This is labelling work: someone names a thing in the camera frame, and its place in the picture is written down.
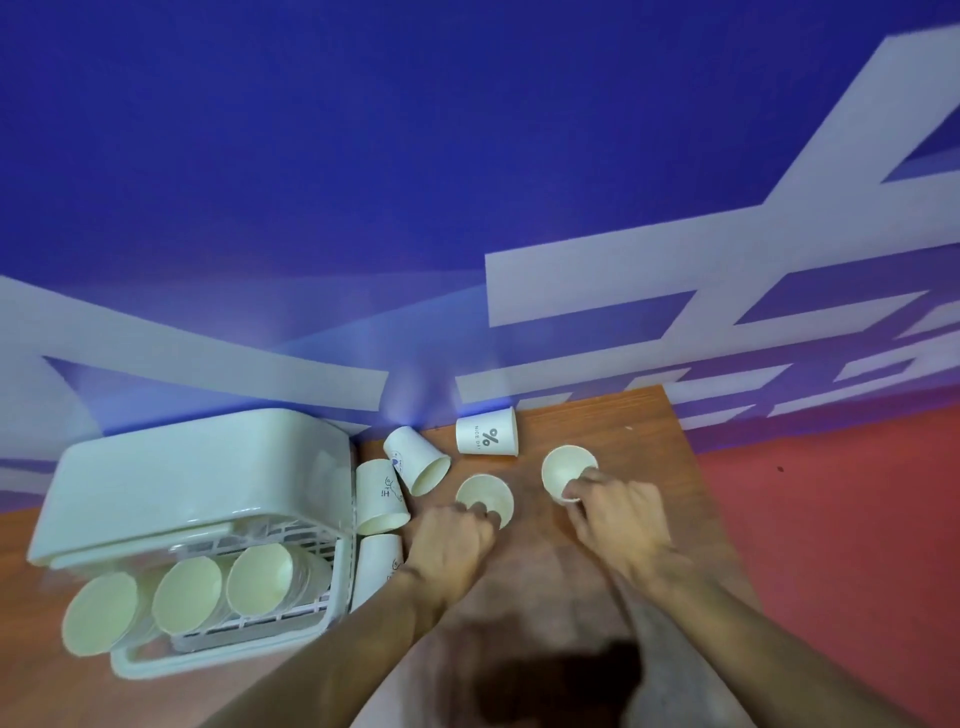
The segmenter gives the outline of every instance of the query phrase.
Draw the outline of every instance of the forearm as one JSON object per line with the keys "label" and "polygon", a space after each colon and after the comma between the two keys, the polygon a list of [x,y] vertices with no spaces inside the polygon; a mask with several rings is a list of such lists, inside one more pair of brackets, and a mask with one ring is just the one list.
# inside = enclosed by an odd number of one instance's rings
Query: forearm
{"label": "forearm", "polygon": [[655,574],[644,577],[643,591],[713,665],[760,728],[919,725],[680,554],[665,553]]}
{"label": "forearm", "polygon": [[399,570],[356,612],[212,717],[204,728],[348,728],[443,607]]}

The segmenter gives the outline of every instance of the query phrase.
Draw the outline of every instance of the printed logo on cup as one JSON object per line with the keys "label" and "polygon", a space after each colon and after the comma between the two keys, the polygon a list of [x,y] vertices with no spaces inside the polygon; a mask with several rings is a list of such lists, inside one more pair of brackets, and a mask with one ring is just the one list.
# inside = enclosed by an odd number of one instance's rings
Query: printed logo on cup
{"label": "printed logo on cup", "polygon": [[488,448],[490,443],[500,442],[496,439],[496,427],[491,427],[490,432],[481,432],[478,425],[473,427],[473,440],[478,448],[481,446]]}
{"label": "printed logo on cup", "polygon": [[387,476],[383,480],[383,490],[380,491],[380,497],[389,497],[393,496],[401,503],[403,502],[403,496],[400,494],[399,489],[396,487],[396,481],[393,478]]}

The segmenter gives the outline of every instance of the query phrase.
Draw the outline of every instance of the left hand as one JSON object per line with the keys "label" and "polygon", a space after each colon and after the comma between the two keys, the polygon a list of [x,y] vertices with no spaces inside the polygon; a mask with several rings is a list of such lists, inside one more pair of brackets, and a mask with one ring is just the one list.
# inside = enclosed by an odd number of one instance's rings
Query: left hand
{"label": "left hand", "polygon": [[480,563],[493,548],[493,517],[482,504],[467,510],[460,503],[423,514],[403,567],[423,580],[442,609],[460,601],[473,586]]}

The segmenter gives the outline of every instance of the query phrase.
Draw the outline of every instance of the paper cup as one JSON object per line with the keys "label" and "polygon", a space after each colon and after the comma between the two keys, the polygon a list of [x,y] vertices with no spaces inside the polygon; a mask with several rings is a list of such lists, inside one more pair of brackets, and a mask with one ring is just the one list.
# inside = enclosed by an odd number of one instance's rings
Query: paper cup
{"label": "paper cup", "polygon": [[464,455],[517,455],[516,412],[512,407],[457,420],[457,449]]}
{"label": "paper cup", "polygon": [[87,582],[63,615],[63,646],[77,657],[89,657],[159,637],[150,607],[165,571],[137,577],[114,571]]}
{"label": "paper cup", "polygon": [[403,564],[403,544],[396,533],[360,539],[351,612],[373,596]]}
{"label": "paper cup", "polygon": [[510,486],[494,475],[481,473],[467,478],[457,491],[456,499],[467,508],[474,503],[483,503],[488,511],[496,511],[501,528],[514,516],[514,494]]}
{"label": "paper cup", "polygon": [[371,460],[357,467],[357,533],[393,531],[410,521],[400,481],[389,460]]}
{"label": "paper cup", "polygon": [[576,480],[586,468],[596,468],[597,459],[588,449],[576,445],[561,445],[543,458],[540,477],[543,487],[558,503],[576,503],[579,498],[563,496],[566,484]]}
{"label": "paper cup", "polygon": [[227,576],[235,556],[197,556],[175,564],[154,594],[156,626],[168,635],[199,632],[225,621]]}
{"label": "paper cup", "polygon": [[391,432],[383,443],[383,450],[411,496],[429,493],[450,470],[449,456],[430,445],[412,427]]}
{"label": "paper cup", "polygon": [[313,601],[332,580],[333,567],[299,546],[251,546],[230,569],[227,602],[241,617],[270,617]]}

